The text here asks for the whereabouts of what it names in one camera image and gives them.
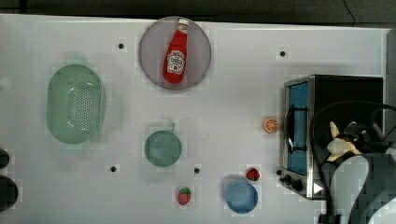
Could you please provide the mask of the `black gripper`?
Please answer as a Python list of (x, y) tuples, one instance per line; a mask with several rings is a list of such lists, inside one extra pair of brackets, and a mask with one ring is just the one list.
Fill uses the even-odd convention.
[(345, 127), (344, 134), (363, 153), (384, 153), (389, 148), (389, 142), (376, 123), (363, 125), (353, 121)]

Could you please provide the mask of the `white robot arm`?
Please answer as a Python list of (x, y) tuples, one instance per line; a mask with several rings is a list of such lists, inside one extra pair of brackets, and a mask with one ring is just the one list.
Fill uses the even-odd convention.
[(395, 224), (395, 146), (355, 121), (342, 131), (331, 122), (330, 132), (326, 163), (335, 170), (319, 224)]

